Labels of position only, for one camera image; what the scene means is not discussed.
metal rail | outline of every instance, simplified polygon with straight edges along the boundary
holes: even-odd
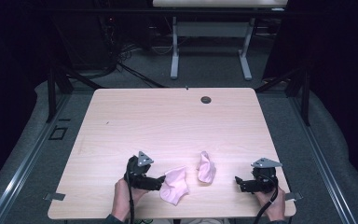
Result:
[[[64,94],[57,105],[57,114],[50,123],[46,123],[41,133],[36,139],[34,148],[25,156],[16,174],[14,174],[10,183],[0,199],[0,223],[5,221],[5,217],[11,208],[11,205],[16,201],[17,196],[25,184],[29,174],[32,172],[34,165],[42,152],[42,146],[45,140],[48,138],[48,134],[55,127],[55,123],[58,120],[58,116],[63,111],[64,107],[68,103],[70,95]]]
[[[296,98],[289,97],[289,103],[292,106],[293,110],[295,110],[296,118],[301,123],[301,126],[303,128],[304,133],[308,137],[308,140],[310,141],[310,146],[312,149],[312,156],[313,159],[315,159],[316,166],[321,173],[322,179],[324,180],[324,184],[327,187],[327,190],[331,196],[331,199],[336,206],[336,209],[338,211],[339,217],[342,220],[342,223],[348,223],[348,224],[355,224],[356,220],[351,213],[351,209],[348,207],[348,204],[344,198],[344,195],[342,194],[342,191],[336,181],[336,179],[333,176],[333,173],[330,170],[330,167],[328,165],[328,162],[324,158],[324,154],[322,153],[322,150],[318,144],[318,141],[316,140],[312,128],[310,126],[307,126],[301,117],[301,114],[299,113],[299,104]]]

black cable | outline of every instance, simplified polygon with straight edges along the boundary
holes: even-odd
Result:
[[[113,73],[115,70],[116,70],[116,66],[113,65],[113,66],[107,67],[101,73],[92,74],[92,75],[83,75],[83,77],[86,77],[88,79],[94,79],[97,77],[106,77],[107,75]]]
[[[259,219],[264,214],[264,212],[269,208],[270,205],[272,205],[272,203],[278,197],[278,185],[275,184],[275,182],[273,180],[271,180],[268,176],[266,176],[266,175],[261,175],[261,176],[265,177],[266,179],[268,179],[269,181],[271,181],[274,184],[275,191],[272,194],[271,199],[266,204],[264,204],[264,206],[260,209],[260,211],[258,211],[257,216],[255,217],[254,224],[258,223]]]
[[[148,83],[151,83],[157,87],[160,87],[160,88],[167,88],[166,86],[163,86],[159,83],[157,83],[156,81],[150,79],[149,77],[146,77],[144,75],[142,75],[141,73],[129,68],[128,66],[124,65],[123,63],[117,63],[118,65],[120,65],[123,69],[125,69],[126,71],[128,71],[129,73],[131,73],[132,75],[140,78],[144,83],[148,82]]]
[[[131,182],[130,182],[130,176],[129,176],[129,167],[127,166],[127,172],[126,172],[126,175],[127,175],[127,185],[129,187],[129,193],[130,193],[130,224],[133,224],[133,220],[135,218],[135,206],[134,206],[134,203],[133,203],[133,198],[132,198],[132,190],[131,190]]]

sleeve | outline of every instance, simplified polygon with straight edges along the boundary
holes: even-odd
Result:
[[[267,224],[287,224],[285,220],[270,221]]]
[[[109,214],[109,216],[103,221],[103,224],[124,224],[124,222]]]

table leg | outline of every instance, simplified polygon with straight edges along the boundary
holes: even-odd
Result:
[[[176,17],[172,20],[172,65],[171,65],[171,79],[178,78],[179,67],[179,49],[178,49],[178,33]]]
[[[246,37],[243,42],[242,49],[239,50],[243,76],[245,77],[245,80],[248,81],[252,80],[252,74],[251,74],[251,70],[249,69],[248,61],[246,60],[246,53],[248,52],[249,43],[251,42],[254,23],[255,23],[255,19],[251,19],[249,21],[249,25],[246,26]]]

pink cloth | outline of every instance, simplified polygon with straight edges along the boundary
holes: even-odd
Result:
[[[185,177],[185,166],[172,169],[165,173],[165,181],[159,190],[161,199],[167,203],[177,205],[182,196],[188,193]]]
[[[216,167],[214,167],[214,162],[210,161],[206,151],[202,151],[199,166],[199,181],[212,184],[215,174]]]

